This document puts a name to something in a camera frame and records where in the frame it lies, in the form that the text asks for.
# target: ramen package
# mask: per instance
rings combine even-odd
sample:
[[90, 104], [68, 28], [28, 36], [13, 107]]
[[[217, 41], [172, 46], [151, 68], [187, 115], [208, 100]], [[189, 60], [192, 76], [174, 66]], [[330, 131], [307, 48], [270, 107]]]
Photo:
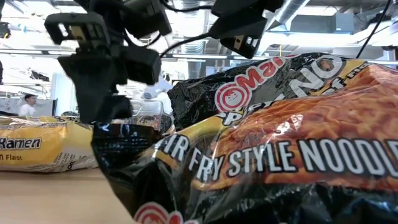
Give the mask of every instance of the ramen package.
[[362, 60], [310, 53], [275, 57], [180, 81], [168, 91], [174, 125], [179, 131], [217, 113], [248, 105], [330, 94], [343, 88], [341, 79], [362, 64]]
[[97, 167], [90, 146], [91, 127], [66, 120], [0, 117], [0, 170], [63, 172]]
[[[103, 171], [133, 219], [398, 223], [398, 71], [322, 57], [323, 69], [322, 60], [296, 58], [312, 70], [279, 86], [312, 96], [221, 112], [137, 159], [118, 154], [125, 166]], [[103, 154], [100, 167], [113, 158]]]

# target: table surface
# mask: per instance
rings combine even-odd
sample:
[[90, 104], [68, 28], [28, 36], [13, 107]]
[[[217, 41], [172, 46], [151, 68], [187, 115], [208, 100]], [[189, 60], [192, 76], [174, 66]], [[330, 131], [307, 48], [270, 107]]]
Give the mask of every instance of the table surface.
[[0, 223], [134, 223], [99, 169], [0, 172]]

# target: person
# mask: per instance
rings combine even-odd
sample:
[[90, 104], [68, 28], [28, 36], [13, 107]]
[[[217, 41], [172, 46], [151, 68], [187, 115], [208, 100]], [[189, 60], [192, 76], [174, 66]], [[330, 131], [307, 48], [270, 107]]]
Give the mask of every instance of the person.
[[19, 108], [19, 116], [34, 115], [36, 112], [36, 109], [33, 107], [33, 105], [35, 105], [36, 103], [35, 96], [32, 94], [26, 94], [24, 98], [26, 104], [22, 105], [21, 108]]

